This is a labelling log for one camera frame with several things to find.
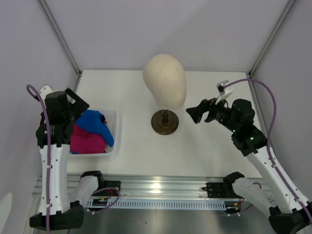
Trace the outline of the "cream mannequin head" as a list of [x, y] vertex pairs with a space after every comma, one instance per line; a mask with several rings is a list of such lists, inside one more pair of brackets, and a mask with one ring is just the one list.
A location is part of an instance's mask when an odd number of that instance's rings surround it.
[[186, 74], [176, 58], [158, 54], [148, 61], [142, 75], [160, 109], [174, 110], [184, 105], [187, 95]]

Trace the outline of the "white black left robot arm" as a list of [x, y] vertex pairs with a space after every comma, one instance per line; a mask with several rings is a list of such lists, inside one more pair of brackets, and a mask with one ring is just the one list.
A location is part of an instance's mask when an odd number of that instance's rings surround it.
[[31, 228], [49, 233], [78, 229], [84, 222], [84, 210], [92, 194], [105, 191], [101, 171], [84, 172], [72, 193], [67, 189], [67, 162], [75, 121], [89, 105], [73, 90], [54, 91], [49, 85], [27, 91], [41, 104], [42, 113], [36, 131], [42, 161], [41, 201], [37, 214], [29, 219]]

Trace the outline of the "blue cap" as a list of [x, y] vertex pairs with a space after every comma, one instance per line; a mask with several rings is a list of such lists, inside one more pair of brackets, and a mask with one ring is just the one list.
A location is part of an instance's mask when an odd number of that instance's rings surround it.
[[86, 110], [75, 124], [89, 133], [102, 136], [108, 146], [112, 147], [115, 141], [105, 121], [106, 118], [101, 112]]

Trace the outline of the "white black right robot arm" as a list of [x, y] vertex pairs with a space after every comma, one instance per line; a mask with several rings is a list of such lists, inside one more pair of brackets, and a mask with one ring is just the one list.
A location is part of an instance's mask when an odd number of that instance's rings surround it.
[[259, 171], [273, 197], [249, 182], [243, 174], [223, 178], [223, 193], [246, 198], [265, 216], [277, 234], [295, 234], [312, 223], [312, 203], [291, 182], [270, 148], [265, 135], [254, 125], [255, 111], [250, 101], [237, 99], [231, 107], [215, 98], [202, 100], [197, 107], [186, 109], [194, 123], [208, 113], [206, 123], [217, 121], [232, 132], [234, 146]]

